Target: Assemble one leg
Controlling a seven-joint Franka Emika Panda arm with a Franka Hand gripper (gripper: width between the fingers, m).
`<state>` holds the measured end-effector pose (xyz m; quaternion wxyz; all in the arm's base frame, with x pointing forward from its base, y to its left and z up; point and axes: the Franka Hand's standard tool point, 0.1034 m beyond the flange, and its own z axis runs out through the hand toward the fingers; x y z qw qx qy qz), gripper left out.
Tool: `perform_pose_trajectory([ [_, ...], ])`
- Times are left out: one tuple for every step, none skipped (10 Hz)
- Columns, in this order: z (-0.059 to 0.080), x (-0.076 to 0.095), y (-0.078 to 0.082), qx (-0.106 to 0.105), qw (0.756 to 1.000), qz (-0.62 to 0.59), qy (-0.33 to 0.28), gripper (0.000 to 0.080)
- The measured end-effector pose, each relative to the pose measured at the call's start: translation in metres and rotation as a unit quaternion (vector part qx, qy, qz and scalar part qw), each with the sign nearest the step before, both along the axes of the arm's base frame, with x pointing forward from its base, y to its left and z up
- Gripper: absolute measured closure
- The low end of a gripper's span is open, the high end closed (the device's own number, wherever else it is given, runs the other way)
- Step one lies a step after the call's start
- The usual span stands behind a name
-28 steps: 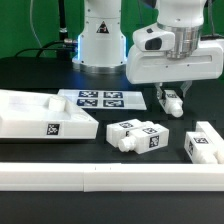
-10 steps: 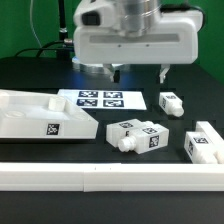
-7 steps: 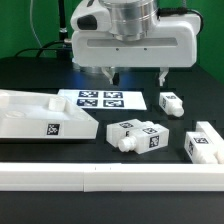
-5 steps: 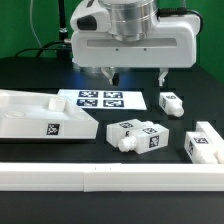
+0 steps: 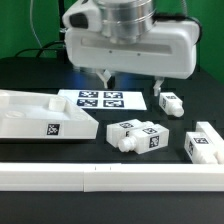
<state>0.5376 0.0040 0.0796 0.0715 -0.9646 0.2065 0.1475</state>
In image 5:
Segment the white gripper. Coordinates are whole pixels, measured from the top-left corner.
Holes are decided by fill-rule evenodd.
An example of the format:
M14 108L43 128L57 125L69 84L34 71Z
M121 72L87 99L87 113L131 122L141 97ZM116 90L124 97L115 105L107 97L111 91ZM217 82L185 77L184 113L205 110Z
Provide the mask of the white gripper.
M68 58L78 67L95 68L105 88L108 70L159 76L153 86L158 96L163 77L186 79L196 66L199 26L192 21L157 22L134 44L115 44L99 33L69 28L65 35Z

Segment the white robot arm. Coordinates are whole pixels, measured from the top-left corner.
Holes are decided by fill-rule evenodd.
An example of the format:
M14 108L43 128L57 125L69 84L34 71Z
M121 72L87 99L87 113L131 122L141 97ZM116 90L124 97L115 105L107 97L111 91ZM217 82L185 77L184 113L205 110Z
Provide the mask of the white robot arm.
M92 68L103 82L110 73L186 79L196 66L198 20L184 13L158 13L154 0L78 0L63 15L70 62Z

